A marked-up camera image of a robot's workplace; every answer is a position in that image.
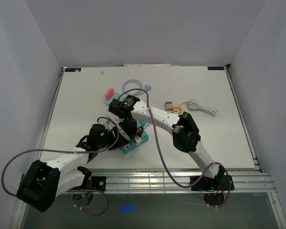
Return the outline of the round light blue power strip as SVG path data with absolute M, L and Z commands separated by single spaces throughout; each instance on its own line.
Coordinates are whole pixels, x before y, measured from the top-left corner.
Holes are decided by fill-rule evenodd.
M 105 102 L 106 102 L 106 104 L 109 106 L 110 105 L 110 103 L 112 102 L 112 100 L 113 100 L 113 98 L 111 98 L 110 100 L 105 100 Z

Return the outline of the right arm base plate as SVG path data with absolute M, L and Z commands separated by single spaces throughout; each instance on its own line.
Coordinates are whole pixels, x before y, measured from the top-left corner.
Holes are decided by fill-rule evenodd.
M 234 190 L 234 183 L 230 175 L 223 175 L 220 181 L 208 177 L 202 177 L 198 182 L 199 176 L 191 176 L 190 184 L 195 183 L 191 187 L 192 191 L 218 191 L 218 190 Z

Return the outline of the brown pink plug adapter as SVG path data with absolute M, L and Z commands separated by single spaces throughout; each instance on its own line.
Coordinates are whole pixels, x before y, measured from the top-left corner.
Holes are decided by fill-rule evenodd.
M 164 107 L 166 111 L 172 111 L 174 106 L 171 101 L 168 101 L 164 103 Z

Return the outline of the green plug adapter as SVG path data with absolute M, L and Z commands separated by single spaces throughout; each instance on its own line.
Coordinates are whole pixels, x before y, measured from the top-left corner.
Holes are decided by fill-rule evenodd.
M 115 93 L 113 96 L 113 99 L 119 99 L 120 98 L 120 94 L 119 93 Z

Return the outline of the small blue square socket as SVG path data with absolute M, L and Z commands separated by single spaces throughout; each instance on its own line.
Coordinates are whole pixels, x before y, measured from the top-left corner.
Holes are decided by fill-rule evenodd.
M 139 120 L 139 123 L 142 124 L 143 126 L 147 125 L 147 122 L 143 120 Z

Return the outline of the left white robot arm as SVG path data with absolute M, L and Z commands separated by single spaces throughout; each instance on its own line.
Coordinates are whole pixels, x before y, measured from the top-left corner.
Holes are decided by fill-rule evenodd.
M 46 211 L 55 198 L 68 190 L 90 189 L 104 191 L 104 178 L 92 177 L 84 167 L 102 149 L 116 149 L 128 144 L 117 127 L 108 130 L 102 124 L 93 124 L 89 134 L 82 137 L 71 154 L 64 154 L 46 162 L 34 161 L 20 182 L 16 197 L 40 212 Z

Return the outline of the white silver plug adapter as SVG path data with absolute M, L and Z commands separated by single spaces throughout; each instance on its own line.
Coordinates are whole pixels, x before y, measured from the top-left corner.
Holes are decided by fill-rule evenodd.
M 132 138 L 132 142 L 134 145 L 138 146 L 142 142 L 142 138 L 139 135 L 136 135 Z

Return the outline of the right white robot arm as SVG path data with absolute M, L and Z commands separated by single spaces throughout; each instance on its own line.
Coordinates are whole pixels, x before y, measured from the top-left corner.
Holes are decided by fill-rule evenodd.
M 204 148 L 199 129 L 189 113 L 172 114 L 151 107 L 131 95 L 123 101 L 113 99 L 109 105 L 109 112 L 120 118 L 119 126 L 132 141 L 143 133 L 143 127 L 139 125 L 140 120 L 171 134 L 174 147 L 187 153 L 202 171 L 202 176 L 194 182 L 201 188 L 218 189 L 231 186 L 232 181 L 225 168 L 215 162 Z

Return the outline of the teal power strip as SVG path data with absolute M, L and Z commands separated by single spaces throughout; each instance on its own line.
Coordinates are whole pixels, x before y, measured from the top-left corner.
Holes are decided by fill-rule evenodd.
M 136 142 L 129 140 L 129 143 L 120 147 L 120 149 L 124 155 L 132 152 L 133 150 L 138 148 L 141 144 L 144 144 L 145 142 L 147 142 L 149 140 L 149 135 L 147 134 L 146 131 L 143 131 L 143 133 L 141 135 L 141 139 L 137 138 L 136 140 L 137 140 Z

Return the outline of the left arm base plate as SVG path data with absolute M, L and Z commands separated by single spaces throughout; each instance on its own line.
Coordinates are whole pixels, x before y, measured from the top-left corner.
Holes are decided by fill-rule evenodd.
M 73 187 L 72 190 L 99 190 L 105 191 L 106 190 L 106 180 L 107 177 L 105 176 L 94 176 L 85 178 L 83 183 L 80 186 Z

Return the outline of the orange power strip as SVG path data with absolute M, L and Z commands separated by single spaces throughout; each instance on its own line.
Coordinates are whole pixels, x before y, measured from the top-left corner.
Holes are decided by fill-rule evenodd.
M 183 113 L 182 108 L 177 106 L 173 107 L 173 113 L 181 115 Z

